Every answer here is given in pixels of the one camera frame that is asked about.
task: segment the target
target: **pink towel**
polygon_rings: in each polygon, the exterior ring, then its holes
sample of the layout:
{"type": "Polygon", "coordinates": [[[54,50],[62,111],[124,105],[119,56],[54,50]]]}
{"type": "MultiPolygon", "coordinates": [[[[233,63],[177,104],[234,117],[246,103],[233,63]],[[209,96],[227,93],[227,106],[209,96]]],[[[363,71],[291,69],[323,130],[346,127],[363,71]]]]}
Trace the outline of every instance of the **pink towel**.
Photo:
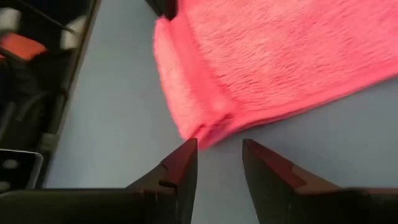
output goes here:
{"type": "Polygon", "coordinates": [[[155,28],[162,88],[204,149],[398,72],[397,0],[180,0],[155,28]]]}

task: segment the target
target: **towel fold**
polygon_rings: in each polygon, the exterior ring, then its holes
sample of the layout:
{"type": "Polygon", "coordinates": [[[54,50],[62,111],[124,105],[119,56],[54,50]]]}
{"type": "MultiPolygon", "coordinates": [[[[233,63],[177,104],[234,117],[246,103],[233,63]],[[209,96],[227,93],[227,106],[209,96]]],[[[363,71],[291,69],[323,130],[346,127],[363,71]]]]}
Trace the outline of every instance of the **towel fold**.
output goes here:
{"type": "Polygon", "coordinates": [[[396,0],[180,0],[154,51],[180,135],[204,149],[398,72],[396,0]]]}

